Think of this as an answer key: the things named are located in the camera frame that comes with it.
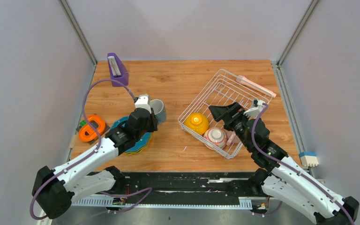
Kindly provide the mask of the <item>blue ceramic mug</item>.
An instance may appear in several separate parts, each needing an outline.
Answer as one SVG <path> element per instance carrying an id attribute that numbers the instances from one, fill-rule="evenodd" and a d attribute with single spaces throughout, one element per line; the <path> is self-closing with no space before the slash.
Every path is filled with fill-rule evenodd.
<path id="1" fill-rule="evenodd" d="M 158 123 L 164 123 L 167 119 L 167 113 L 165 109 L 165 104 L 160 99 L 154 99 L 150 102 L 150 106 L 154 111 L 155 117 L 158 120 Z"/>

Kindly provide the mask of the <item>green polka dot plate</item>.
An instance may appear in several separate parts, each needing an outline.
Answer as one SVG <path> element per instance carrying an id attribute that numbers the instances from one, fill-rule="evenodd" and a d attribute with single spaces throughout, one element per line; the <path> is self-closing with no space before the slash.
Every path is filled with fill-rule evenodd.
<path id="1" fill-rule="evenodd" d="M 126 152 L 126 154 L 128 154 L 128 155 L 138 154 L 138 153 L 142 152 L 144 149 L 146 149 L 147 147 L 148 147 L 148 146 L 145 145 L 145 146 L 143 146 L 143 147 L 141 147 L 141 148 L 139 148 L 139 149 L 137 149 L 137 150 L 130 151 L 130 152 Z"/>

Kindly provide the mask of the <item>yellow polka dot plate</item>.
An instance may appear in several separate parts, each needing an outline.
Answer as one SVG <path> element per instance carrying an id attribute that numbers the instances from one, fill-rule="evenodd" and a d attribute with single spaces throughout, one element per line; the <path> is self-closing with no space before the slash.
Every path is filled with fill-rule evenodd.
<path id="1" fill-rule="evenodd" d="M 139 151 L 135 151 L 135 152 L 129 152 L 129 153 L 126 153 L 127 155 L 137 155 L 137 154 L 140 154 L 142 152 L 144 152 L 145 150 L 139 150 Z"/>

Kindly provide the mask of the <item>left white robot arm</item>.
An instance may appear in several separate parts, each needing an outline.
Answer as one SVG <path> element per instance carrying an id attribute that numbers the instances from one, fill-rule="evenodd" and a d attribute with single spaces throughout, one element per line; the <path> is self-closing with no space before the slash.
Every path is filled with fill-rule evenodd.
<path id="1" fill-rule="evenodd" d="M 134 147 L 145 133 L 157 129 L 158 120 L 154 110 L 136 108 L 126 121 L 109 130 L 97 145 L 83 154 L 53 169 L 47 166 L 39 169 L 31 193 L 31 216 L 36 220 L 41 219 L 33 212 L 35 203 L 48 218 L 54 219 L 66 212 L 73 203 L 94 193 L 106 190 L 121 193 L 125 181 L 116 167 L 108 167 L 92 176 L 89 173 Z"/>

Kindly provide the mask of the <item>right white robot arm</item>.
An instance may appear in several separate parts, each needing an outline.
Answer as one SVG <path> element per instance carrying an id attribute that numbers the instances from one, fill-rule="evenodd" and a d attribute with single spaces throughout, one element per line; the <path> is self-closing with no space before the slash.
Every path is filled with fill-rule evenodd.
<path id="1" fill-rule="evenodd" d="M 270 131 L 261 120 L 267 109 L 268 104 L 257 99 L 248 110 L 238 102 L 209 106 L 214 121 L 222 121 L 225 130 L 234 132 L 259 166 L 250 177 L 250 192 L 274 197 L 316 225 L 353 225 L 359 202 L 331 191 L 270 140 Z"/>

